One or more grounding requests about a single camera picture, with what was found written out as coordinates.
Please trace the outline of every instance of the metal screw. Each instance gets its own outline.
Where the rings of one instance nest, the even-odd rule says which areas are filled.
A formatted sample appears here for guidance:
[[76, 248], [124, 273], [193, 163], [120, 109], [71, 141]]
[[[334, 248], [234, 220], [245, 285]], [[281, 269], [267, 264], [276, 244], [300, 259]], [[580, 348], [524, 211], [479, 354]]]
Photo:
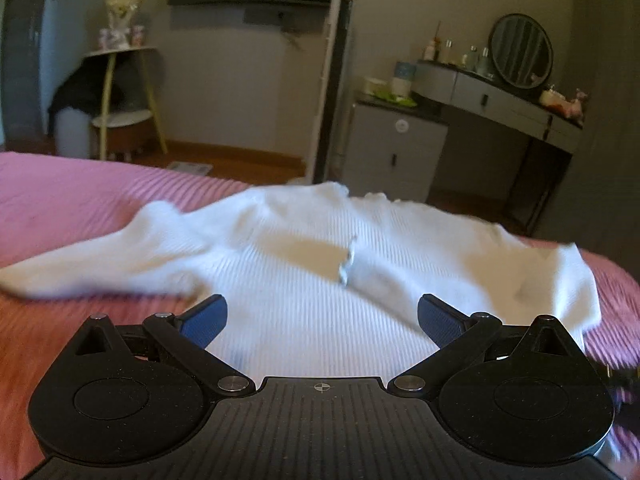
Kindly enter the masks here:
[[424, 379], [415, 375], [402, 375], [394, 380], [396, 388], [406, 392], [418, 392], [426, 386]]
[[237, 375], [229, 375], [218, 381], [218, 387], [226, 392], [241, 392], [247, 386], [249, 386], [249, 381]]

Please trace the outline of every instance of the desk leg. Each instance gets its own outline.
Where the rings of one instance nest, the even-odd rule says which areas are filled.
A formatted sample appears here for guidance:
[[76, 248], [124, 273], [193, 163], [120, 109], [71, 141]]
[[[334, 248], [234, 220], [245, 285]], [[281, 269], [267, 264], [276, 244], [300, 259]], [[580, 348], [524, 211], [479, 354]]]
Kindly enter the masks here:
[[102, 110], [100, 112], [100, 160], [107, 160], [107, 120], [111, 104], [111, 87], [113, 86], [113, 72], [116, 68], [116, 53], [109, 54], [107, 72], [104, 75], [102, 87]]
[[166, 148], [166, 140], [164, 139], [164, 131], [160, 125], [160, 115], [158, 114], [158, 104], [156, 104], [156, 97], [154, 96], [154, 88], [151, 85], [151, 79], [149, 79], [149, 70], [146, 67], [145, 54], [141, 50], [138, 51], [138, 60], [140, 61], [140, 70], [142, 72], [142, 79], [145, 84], [146, 101], [149, 105], [149, 110], [154, 117], [154, 123], [156, 124], [156, 132], [158, 133], [158, 141], [160, 142], [160, 148], [166, 155], [169, 151]]

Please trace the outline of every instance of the baseboard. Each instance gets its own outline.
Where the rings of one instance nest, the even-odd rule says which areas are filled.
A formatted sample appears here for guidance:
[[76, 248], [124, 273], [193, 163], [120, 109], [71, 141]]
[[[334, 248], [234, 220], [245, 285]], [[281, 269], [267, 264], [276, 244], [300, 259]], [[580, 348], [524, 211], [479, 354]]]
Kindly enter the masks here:
[[286, 155], [285, 153], [262, 152], [249, 148], [236, 148], [234, 146], [219, 146], [217, 144], [199, 144], [197, 142], [181, 142], [168, 140], [169, 153], [179, 158], [180, 153], [199, 153], [210, 158], [227, 158], [241, 160], [251, 164], [264, 166], [276, 166], [278, 168], [293, 168], [301, 174], [305, 174], [306, 164], [299, 156]]

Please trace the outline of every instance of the round mirror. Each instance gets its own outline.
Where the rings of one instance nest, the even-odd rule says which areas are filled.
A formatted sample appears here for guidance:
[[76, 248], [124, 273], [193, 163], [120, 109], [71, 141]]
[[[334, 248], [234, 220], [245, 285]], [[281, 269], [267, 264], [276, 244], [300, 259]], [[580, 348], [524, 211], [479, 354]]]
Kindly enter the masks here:
[[536, 88], [546, 82], [554, 51], [545, 29], [524, 14], [508, 14], [494, 26], [489, 38], [495, 69], [516, 88]]

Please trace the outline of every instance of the bed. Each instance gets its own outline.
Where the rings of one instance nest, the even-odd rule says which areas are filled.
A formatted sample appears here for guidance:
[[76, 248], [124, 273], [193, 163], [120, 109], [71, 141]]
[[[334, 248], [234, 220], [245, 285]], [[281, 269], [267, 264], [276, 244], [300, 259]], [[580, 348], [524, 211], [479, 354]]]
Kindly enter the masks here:
[[[2, 153], [0, 267], [119, 230], [155, 200], [188, 212], [247, 187], [128, 164]], [[587, 352], [616, 368], [635, 367], [640, 364], [640, 286], [606, 258], [582, 255], [596, 278], [602, 310], [601, 325], [586, 335]], [[28, 401], [89, 314], [105, 312], [116, 324], [135, 324], [152, 313], [180, 313], [188, 306], [179, 298], [35, 302], [0, 293], [0, 479], [21, 478], [42, 459], [26, 416]], [[617, 440], [627, 463], [640, 462], [638, 441], [622, 432]]]

